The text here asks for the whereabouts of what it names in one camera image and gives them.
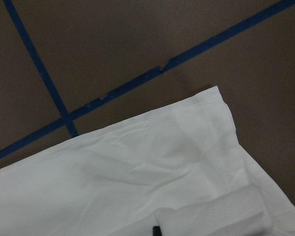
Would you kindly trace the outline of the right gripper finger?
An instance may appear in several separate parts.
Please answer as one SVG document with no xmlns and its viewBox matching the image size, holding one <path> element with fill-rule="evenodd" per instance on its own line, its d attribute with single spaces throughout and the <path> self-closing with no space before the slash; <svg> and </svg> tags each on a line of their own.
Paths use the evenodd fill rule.
<svg viewBox="0 0 295 236">
<path fill-rule="evenodd" d="M 154 226 L 152 228 L 152 235 L 153 236 L 161 236 L 161 229 L 159 226 Z"/>
</svg>

